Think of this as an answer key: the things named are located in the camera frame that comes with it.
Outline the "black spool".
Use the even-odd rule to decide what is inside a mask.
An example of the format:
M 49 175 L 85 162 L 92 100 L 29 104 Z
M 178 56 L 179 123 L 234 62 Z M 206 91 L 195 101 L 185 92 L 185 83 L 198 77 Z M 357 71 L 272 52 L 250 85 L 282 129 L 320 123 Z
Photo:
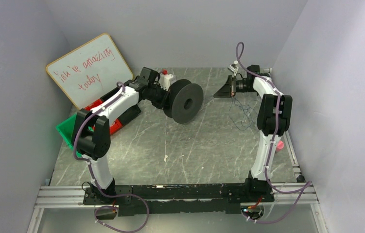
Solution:
M 170 86 L 170 95 L 163 112 L 178 124 L 194 119 L 202 107 L 204 92 L 200 85 L 187 79 L 176 81 Z

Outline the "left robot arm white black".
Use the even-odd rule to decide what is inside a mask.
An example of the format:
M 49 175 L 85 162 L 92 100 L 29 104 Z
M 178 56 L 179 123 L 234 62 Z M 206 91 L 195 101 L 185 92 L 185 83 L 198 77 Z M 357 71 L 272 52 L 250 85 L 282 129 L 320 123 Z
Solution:
M 144 67 L 140 74 L 124 83 L 117 82 L 114 93 L 91 110 L 80 109 L 72 134 L 73 155 L 84 161 L 91 174 L 91 186 L 104 197 L 116 195 L 106 154 L 110 148 L 110 127 L 122 114 L 142 100 L 162 109 L 169 99 L 170 87 L 176 77 L 166 71 Z

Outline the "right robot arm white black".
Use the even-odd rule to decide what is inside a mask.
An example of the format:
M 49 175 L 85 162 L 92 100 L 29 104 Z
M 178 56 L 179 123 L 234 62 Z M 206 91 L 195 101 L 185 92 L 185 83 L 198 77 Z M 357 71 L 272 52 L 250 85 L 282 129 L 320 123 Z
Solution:
M 215 98 L 235 98 L 236 93 L 255 92 L 261 98 L 257 115 L 259 144 L 256 160 L 249 172 L 247 182 L 253 192 L 271 192 L 270 182 L 273 158 L 281 137 L 288 131 L 291 121 L 293 99 L 284 95 L 274 85 L 269 74 L 257 73 L 258 65 L 246 69 L 247 77 L 237 79 L 239 66 L 230 64 L 226 83 L 213 95 Z

